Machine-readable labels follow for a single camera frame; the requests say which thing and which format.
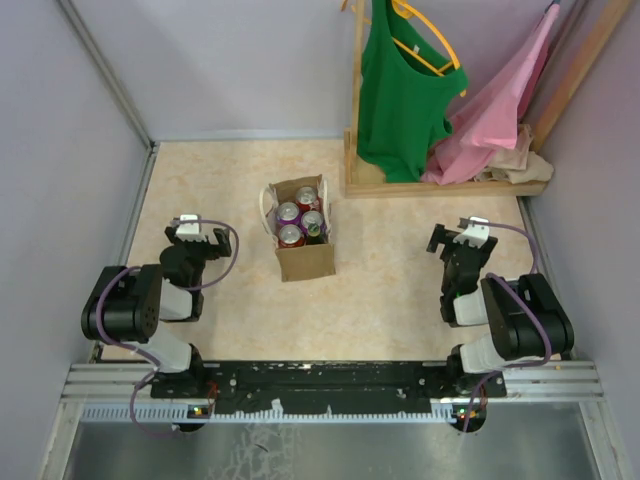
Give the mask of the green glass bottle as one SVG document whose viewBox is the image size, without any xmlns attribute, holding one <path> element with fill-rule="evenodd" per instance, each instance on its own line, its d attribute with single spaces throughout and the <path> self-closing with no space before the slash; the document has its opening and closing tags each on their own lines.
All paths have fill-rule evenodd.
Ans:
<svg viewBox="0 0 640 480">
<path fill-rule="evenodd" d="M 323 245 L 327 243 L 327 236 L 321 230 L 309 230 L 306 235 L 307 245 Z"/>
</svg>

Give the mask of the burlap canvas tote bag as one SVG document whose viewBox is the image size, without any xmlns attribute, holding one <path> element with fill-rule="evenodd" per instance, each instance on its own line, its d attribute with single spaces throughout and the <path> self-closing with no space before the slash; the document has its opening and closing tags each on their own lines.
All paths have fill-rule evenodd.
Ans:
<svg viewBox="0 0 640 480">
<path fill-rule="evenodd" d="M 326 222 L 327 243 L 323 245 L 307 245 L 296 248 L 281 248 L 276 231 L 276 209 L 284 202 L 295 202 L 297 190 L 303 186 L 317 189 L 321 210 Z M 329 183 L 321 175 L 301 177 L 269 184 L 258 196 L 258 207 L 261 223 L 275 248 L 281 279 L 284 282 L 306 281 L 336 273 L 335 246 L 332 238 L 331 203 L 329 199 Z"/>
</svg>

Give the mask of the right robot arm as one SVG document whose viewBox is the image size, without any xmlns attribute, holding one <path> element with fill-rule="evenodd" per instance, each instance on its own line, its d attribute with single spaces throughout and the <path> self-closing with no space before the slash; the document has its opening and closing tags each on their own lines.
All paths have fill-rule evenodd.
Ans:
<svg viewBox="0 0 640 480">
<path fill-rule="evenodd" d="M 493 228 L 523 235 L 532 266 L 508 280 L 482 272 L 498 239 Z M 443 321 L 452 328 L 486 326 L 480 338 L 460 344 L 447 358 L 447 384 L 456 394 L 479 395 L 488 381 L 503 371 L 547 363 L 574 347 L 573 325 L 544 274 L 540 252 L 526 230 L 480 217 L 460 220 L 457 231 L 434 226 L 426 251 L 441 249 L 443 277 L 439 298 Z"/>
</svg>

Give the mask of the purple soda can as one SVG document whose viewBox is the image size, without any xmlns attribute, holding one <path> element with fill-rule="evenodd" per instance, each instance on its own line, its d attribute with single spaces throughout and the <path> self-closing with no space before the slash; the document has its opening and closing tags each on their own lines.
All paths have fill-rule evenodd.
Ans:
<svg viewBox="0 0 640 480">
<path fill-rule="evenodd" d="M 301 211 L 299 206 L 295 202 L 281 203 L 276 209 L 276 231 L 279 232 L 282 228 L 300 224 Z"/>
<path fill-rule="evenodd" d="M 300 219 L 300 228 L 305 235 L 311 233 L 326 233 L 326 222 L 324 215 L 318 210 L 306 211 Z"/>
</svg>

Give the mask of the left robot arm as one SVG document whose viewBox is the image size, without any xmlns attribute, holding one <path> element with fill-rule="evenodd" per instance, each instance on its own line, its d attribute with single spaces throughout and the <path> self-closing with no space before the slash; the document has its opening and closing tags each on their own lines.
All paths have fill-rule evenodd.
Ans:
<svg viewBox="0 0 640 480">
<path fill-rule="evenodd" d="M 203 397 L 214 387 L 198 349 L 169 323 L 196 322 L 203 290 L 224 279 L 238 257 L 230 225 L 185 214 L 165 228 L 169 241 L 157 263 L 105 267 L 82 310 L 85 338 L 142 356 L 152 365 L 154 398 Z"/>
</svg>

